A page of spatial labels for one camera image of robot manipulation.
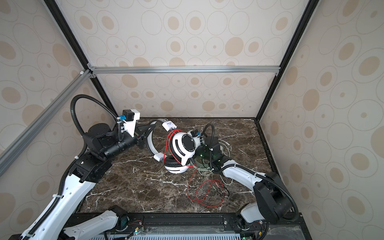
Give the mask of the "white black headphones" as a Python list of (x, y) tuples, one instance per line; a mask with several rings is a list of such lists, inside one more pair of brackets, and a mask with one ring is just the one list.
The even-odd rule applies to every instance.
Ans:
[(165, 152), (159, 152), (153, 143), (153, 132), (147, 138), (147, 147), (154, 159), (163, 162), (168, 172), (181, 174), (193, 167), (193, 156), (196, 149), (201, 145), (202, 136), (194, 140), (188, 132), (177, 129), (177, 126), (166, 119), (158, 119), (151, 123), (162, 124), (162, 127), (169, 133), (166, 139)]

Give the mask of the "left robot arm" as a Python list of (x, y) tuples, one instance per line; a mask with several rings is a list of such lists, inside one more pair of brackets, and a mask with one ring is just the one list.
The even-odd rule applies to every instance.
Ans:
[[(96, 124), (84, 132), (76, 113), (76, 103), (80, 99), (90, 100), (105, 109), (116, 122), (114, 128)], [(120, 207), (112, 207), (75, 227), (66, 228), (65, 224), (112, 167), (113, 158), (134, 145), (143, 147), (155, 124), (137, 125), (140, 119), (137, 110), (123, 110), (118, 116), (100, 101), (84, 94), (73, 97), (70, 113), (83, 138), (83, 149), (63, 173), (58, 192), (50, 204), (22, 234), (13, 235), (13, 240), (88, 240), (108, 230), (122, 231), (128, 227), (128, 214)]]

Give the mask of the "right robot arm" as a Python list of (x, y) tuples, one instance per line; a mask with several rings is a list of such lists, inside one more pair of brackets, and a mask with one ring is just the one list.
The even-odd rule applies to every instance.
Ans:
[(241, 224), (256, 221), (276, 224), (280, 220), (298, 220), (298, 206), (276, 173), (255, 172), (238, 164), (222, 152), (217, 137), (198, 137), (195, 156), (207, 160), (208, 168), (214, 174), (242, 184), (255, 195), (254, 203), (245, 205), (237, 212)]

